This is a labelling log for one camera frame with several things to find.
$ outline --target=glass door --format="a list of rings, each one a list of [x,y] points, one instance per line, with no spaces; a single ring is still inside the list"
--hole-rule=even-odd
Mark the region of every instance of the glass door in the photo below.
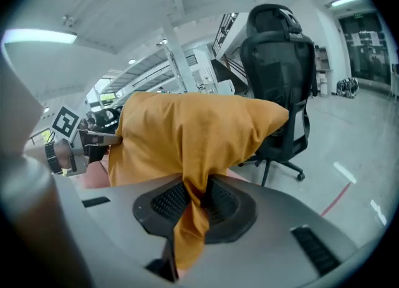
[[[352,76],[390,85],[388,47],[377,14],[355,14],[339,21],[349,51]]]

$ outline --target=chair base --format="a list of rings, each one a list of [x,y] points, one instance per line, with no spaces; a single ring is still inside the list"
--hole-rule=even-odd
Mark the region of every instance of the chair base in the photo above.
[[[259,157],[257,157],[255,155],[255,156],[250,157],[248,160],[246,160],[245,163],[248,163],[250,161],[255,161],[255,166],[258,167],[261,164],[262,160],[263,159],[260,159]],[[264,185],[266,184],[266,180],[267,180],[267,176],[269,174],[271,162],[272,162],[272,160],[266,160],[266,167],[264,169],[264,173],[263,173],[263,177],[262,177],[262,183],[261,183],[262,187],[264,187]],[[304,170],[302,168],[292,164],[289,161],[285,161],[285,162],[279,163],[279,164],[284,165],[284,166],[286,166],[286,167],[288,167],[288,168],[290,168],[290,169],[292,169],[294,171],[297,171],[299,173],[297,175],[297,181],[303,181],[305,179]]]
[[[271,160],[266,160],[266,167],[264,169],[264,174],[262,177],[262,187],[264,187],[264,185],[266,184],[266,180],[267,180],[267,176],[269,174],[269,169],[270,169],[270,164],[271,164]],[[297,175],[297,181],[303,181],[305,179],[305,174],[304,174],[304,170],[294,164],[292,164],[289,161],[285,161],[283,163],[279,163],[281,165],[284,165],[294,171],[297,171],[299,174]]]

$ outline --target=black vent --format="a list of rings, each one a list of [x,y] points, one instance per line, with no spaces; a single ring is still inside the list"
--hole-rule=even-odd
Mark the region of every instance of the black vent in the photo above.
[[[172,225],[175,226],[190,201],[190,195],[188,194],[184,184],[179,183],[153,198],[151,201],[151,207],[159,215],[169,220]]]
[[[229,219],[238,209],[238,199],[213,181],[208,181],[202,206],[209,214],[209,227]]]
[[[322,244],[309,227],[298,227],[293,229],[291,233],[297,239],[320,276],[339,266],[337,258]]]

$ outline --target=person's arm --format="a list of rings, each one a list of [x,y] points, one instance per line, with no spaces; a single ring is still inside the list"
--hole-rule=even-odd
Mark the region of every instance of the person's arm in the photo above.
[[[61,168],[70,168],[69,158],[71,156],[71,149],[67,140],[62,139],[58,142],[55,142],[54,153],[55,157],[57,157],[58,159]],[[51,170],[50,165],[47,161],[44,145],[26,148],[25,155],[37,159],[39,162],[43,163],[49,170]]]

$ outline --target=orange cloth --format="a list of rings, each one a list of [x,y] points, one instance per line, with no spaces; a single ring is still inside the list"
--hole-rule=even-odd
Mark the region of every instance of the orange cloth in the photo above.
[[[248,159],[263,139],[281,127],[288,111],[278,104],[233,95],[133,94],[126,102],[112,146],[112,186],[182,173],[192,202],[175,226],[179,269],[190,268],[209,229],[200,208],[208,175]]]

